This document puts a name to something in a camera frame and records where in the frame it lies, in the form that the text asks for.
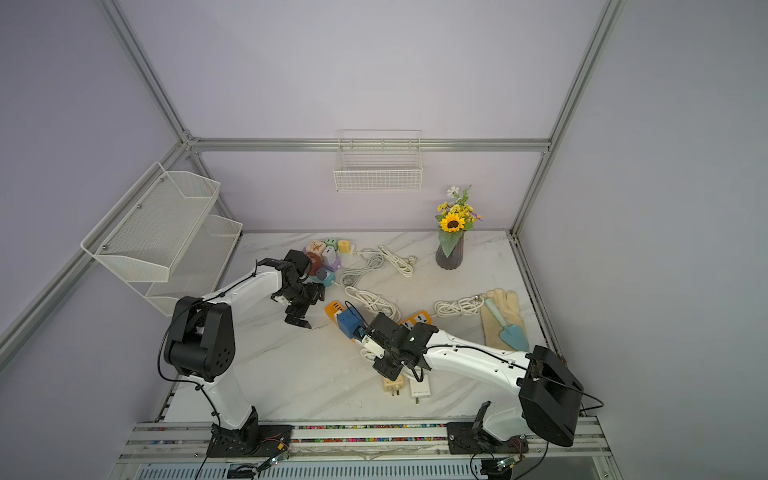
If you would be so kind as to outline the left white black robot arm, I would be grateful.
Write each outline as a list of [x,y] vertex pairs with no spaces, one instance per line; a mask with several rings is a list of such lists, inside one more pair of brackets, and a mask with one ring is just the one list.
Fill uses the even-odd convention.
[[308,254],[290,250],[282,259],[258,260],[250,273],[212,293],[177,301],[162,341],[162,359],[181,382],[203,393],[218,430],[241,433],[257,424],[255,408],[228,373],[236,355],[235,322],[269,299],[285,308],[287,324],[309,329],[306,314],[326,290],[309,280],[311,268]]

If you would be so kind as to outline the beige cube adapter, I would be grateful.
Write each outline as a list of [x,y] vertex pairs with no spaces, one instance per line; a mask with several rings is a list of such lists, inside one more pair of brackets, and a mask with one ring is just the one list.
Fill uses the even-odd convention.
[[405,378],[402,375],[398,375],[395,380],[388,378],[383,379],[383,389],[392,396],[399,396],[401,391],[405,388]]

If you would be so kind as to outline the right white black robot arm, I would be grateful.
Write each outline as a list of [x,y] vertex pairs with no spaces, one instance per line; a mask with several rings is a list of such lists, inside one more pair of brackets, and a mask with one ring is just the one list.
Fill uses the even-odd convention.
[[571,447],[585,396],[581,383],[550,349],[506,351],[456,337],[434,325],[401,325],[378,314],[352,338],[374,354],[373,368],[396,380],[405,370],[422,380],[427,371],[463,375],[504,390],[513,399],[487,401],[475,417],[476,436],[487,445],[534,434]]

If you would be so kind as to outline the orange power strip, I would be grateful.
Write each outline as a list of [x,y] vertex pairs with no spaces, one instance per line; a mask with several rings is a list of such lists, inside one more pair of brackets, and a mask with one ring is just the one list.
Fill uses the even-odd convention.
[[413,328],[414,326],[418,324],[426,324],[431,325],[432,324],[432,318],[431,316],[424,310],[417,312],[416,314],[405,318],[399,322],[400,325],[404,325],[408,328]]
[[324,307],[324,311],[329,319],[337,324],[338,317],[346,311],[346,308],[339,301],[332,301]]

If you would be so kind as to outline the blue cube adapter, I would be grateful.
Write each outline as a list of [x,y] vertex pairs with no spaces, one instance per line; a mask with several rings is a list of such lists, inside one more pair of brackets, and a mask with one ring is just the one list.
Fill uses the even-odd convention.
[[351,340],[361,340],[365,336],[364,319],[352,310],[344,310],[336,315],[339,330]]

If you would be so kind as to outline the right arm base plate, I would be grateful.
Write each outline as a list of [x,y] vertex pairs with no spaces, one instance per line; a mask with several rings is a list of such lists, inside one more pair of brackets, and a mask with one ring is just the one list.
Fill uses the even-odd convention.
[[483,428],[483,418],[491,401],[484,402],[472,422],[449,422],[446,424],[449,452],[457,454],[511,453],[527,454],[529,445],[524,435],[513,436],[501,441]]

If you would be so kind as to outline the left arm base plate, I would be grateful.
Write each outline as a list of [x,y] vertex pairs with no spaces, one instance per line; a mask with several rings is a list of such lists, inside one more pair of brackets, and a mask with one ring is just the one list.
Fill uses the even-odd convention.
[[288,450],[293,427],[258,425],[230,430],[213,425],[206,454],[212,458],[274,457]]

